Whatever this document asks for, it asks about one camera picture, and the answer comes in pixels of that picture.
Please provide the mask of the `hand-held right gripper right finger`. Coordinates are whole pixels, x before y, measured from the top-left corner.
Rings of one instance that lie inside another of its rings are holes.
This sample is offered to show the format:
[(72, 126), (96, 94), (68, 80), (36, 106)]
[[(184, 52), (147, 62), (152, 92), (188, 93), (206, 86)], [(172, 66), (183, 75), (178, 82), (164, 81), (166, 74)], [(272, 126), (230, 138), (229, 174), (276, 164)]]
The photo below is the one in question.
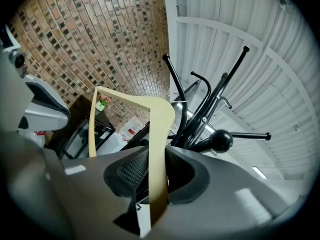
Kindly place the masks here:
[(172, 146), (165, 163), (162, 235), (244, 235), (288, 217), (286, 201), (234, 163)]

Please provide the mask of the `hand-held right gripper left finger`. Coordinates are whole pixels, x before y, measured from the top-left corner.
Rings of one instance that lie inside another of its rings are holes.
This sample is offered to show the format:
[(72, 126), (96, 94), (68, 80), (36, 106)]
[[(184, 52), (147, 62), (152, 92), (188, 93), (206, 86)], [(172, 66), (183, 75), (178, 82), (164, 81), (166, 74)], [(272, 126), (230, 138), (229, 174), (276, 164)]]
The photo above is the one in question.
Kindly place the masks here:
[(100, 168), (9, 135), (9, 196), (47, 240), (138, 240), (136, 206), (107, 187)]

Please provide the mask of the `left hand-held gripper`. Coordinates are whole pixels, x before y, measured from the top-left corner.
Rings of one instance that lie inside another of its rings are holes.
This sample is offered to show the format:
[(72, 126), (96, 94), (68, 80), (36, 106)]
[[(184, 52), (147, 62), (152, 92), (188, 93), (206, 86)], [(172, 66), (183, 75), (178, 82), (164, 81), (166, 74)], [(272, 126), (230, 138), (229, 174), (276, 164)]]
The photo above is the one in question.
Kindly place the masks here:
[[(0, 130), (10, 132), (18, 128), (38, 132), (64, 128), (70, 119), (65, 102), (47, 82), (26, 74), (21, 46), (3, 24), (0, 26)], [(31, 101), (45, 108), (27, 108)]]

